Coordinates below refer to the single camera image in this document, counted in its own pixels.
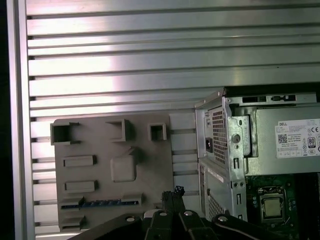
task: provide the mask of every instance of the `bolt head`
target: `bolt head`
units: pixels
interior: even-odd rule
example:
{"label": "bolt head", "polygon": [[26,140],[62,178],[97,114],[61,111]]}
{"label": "bolt head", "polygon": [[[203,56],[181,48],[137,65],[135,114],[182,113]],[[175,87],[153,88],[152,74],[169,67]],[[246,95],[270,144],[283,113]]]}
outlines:
{"label": "bolt head", "polygon": [[135,221],[135,217],[134,216],[129,216],[125,219],[127,222],[134,222]]}
{"label": "bolt head", "polygon": [[185,212],[184,212],[184,215],[186,215],[186,216],[191,216],[191,215],[192,215],[192,211],[185,211]]}
{"label": "bolt head", "polygon": [[240,137],[239,134],[234,134],[234,135],[232,135],[232,137],[231,137],[232,142],[235,143],[235,144],[239,143],[239,142],[240,142],[240,139],[241,139],[241,137]]}
{"label": "bolt head", "polygon": [[226,218],[225,216],[220,216],[220,217],[218,217],[218,220],[219,220],[220,222],[225,223],[226,221],[228,221],[228,218]]}

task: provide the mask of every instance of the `sticker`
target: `sticker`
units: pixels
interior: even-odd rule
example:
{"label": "sticker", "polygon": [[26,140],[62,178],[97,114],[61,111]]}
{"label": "sticker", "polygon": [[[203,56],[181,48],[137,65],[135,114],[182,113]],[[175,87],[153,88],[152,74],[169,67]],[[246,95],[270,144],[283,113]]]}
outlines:
{"label": "sticker", "polygon": [[210,168],[208,168],[208,172],[214,176],[216,179],[218,179],[220,182],[224,183],[224,178],[222,176],[220,176],[219,174],[215,173],[214,171],[212,171]]}
{"label": "sticker", "polygon": [[279,159],[320,156],[320,119],[279,121],[275,138]]}

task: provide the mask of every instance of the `power supply unit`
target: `power supply unit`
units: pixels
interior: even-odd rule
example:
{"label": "power supply unit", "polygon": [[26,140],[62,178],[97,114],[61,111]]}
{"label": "power supply unit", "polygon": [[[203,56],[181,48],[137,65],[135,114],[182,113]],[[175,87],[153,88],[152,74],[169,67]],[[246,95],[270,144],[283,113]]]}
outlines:
{"label": "power supply unit", "polygon": [[221,88],[195,106],[201,211],[319,239],[320,88],[252,89]]}

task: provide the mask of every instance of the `ventilation grille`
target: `ventilation grille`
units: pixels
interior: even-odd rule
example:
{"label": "ventilation grille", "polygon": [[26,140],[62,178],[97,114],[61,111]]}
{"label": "ventilation grille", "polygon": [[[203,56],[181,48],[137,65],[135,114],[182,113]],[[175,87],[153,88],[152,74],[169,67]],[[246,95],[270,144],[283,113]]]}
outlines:
{"label": "ventilation grille", "polygon": [[215,160],[225,165],[226,151],[228,150],[225,115],[221,110],[214,112],[212,116],[213,153]]}
{"label": "ventilation grille", "polygon": [[223,207],[215,200],[215,198],[210,194],[209,196],[209,218],[212,220],[215,216],[219,214],[224,214],[225,211]]}
{"label": "ventilation grille", "polygon": [[200,200],[201,200],[201,211],[206,214],[206,200],[205,200],[205,167],[199,164],[199,179],[200,179]]}

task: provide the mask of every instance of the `green circuit board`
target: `green circuit board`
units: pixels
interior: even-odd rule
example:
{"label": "green circuit board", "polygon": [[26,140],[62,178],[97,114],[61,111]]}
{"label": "green circuit board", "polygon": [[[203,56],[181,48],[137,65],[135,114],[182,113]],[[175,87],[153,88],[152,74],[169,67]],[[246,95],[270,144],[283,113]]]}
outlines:
{"label": "green circuit board", "polygon": [[249,176],[245,182],[248,222],[298,240],[293,175]]}

